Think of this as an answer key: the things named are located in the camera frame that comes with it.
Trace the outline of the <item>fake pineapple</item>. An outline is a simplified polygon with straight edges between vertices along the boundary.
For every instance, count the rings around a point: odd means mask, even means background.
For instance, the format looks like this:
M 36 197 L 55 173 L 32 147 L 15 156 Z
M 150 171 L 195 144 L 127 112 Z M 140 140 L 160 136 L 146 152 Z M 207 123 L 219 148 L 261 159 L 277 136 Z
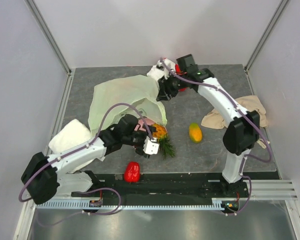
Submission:
M 176 155 L 175 147 L 171 143 L 170 136 L 167 129 L 157 123 L 151 125 L 155 128 L 155 131 L 152 133 L 154 138 L 157 138 L 159 143 L 159 151 L 161 152 L 163 159 L 166 160 L 167 157 L 174 158 Z

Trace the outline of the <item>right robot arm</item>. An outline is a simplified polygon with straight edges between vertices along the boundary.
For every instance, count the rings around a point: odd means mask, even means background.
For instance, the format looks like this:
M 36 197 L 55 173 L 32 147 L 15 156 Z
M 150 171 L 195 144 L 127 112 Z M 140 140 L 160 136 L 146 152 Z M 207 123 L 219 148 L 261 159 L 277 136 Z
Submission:
M 260 135 L 260 116 L 257 111 L 248 111 L 221 86 L 215 75 L 207 68 L 199 68 L 191 54 L 177 59 L 180 73 L 160 59 L 157 68 L 163 72 L 159 79 L 158 100 L 174 98 L 180 89 L 193 89 L 204 97 L 223 117 L 226 132 L 223 144 L 227 150 L 219 191 L 225 197 L 237 191 L 236 182 L 243 176 L 245 157 L 251 152 Z

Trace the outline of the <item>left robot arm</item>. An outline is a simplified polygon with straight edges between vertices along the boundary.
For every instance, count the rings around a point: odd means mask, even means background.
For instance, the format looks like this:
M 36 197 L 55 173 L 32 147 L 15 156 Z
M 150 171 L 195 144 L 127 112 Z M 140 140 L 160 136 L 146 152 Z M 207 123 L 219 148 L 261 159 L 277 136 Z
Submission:
M 153 137 L 156 128 L 144 123 L 145 130 L 141 130 L 137 127 L 138 123 L 135 116 L 126 114 L 118 123 L 99 131 L 94 137 L 75 147 L 50 155 L 36 153 L 21 176 L 24 184 L 21 192 L 28 192 L 29 199 L 36 205 L 49 201 L 61 190 L 70 194 L 84 192 L 89 197 L 96 196 L 100 185 L 87 173 L 78 177 L 66 175 L 89 160 L 103 161 L 123 145 L 132 146 L 138 155 L 145 158 L 156 155 L 159 151 L 158 139 Z

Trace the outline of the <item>fake mango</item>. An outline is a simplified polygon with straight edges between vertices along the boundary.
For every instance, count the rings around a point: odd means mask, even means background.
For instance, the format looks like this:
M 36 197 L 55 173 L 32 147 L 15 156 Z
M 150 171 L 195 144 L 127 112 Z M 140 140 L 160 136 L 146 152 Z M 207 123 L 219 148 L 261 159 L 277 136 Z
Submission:
M 197 123 L 191 123 L 189 125 L 188 134 L 189 134 L 190 139 L 194 143 L 200 143 L 203 139 L 202 130 Z

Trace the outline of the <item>fake red bell pepper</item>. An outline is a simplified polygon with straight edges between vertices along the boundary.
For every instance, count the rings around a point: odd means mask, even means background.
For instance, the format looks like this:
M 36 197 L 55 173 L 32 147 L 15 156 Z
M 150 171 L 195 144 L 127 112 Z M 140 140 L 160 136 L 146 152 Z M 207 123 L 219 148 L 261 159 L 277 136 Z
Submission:
M 139 163 L 135 161 L 129 162 L 123 174 L 123 179 L 127 183 L 136 183 L 140 180 L 140 176 L 141 173 Z

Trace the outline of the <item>green avocado print plastic bag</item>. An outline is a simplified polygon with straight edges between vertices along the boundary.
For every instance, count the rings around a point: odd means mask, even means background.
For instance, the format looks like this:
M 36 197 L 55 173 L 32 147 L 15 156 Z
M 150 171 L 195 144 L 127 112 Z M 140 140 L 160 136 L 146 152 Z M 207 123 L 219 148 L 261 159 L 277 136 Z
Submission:
M 97 134 L 107 110 L 118 103 L 129 104 L 143 117 L 166 126 L 166 110 L 163 103 L 157 101 L 158 93 L 158 83 L 144 75 L 116 78 L 96 85 L 88 116 L 91 133 Z

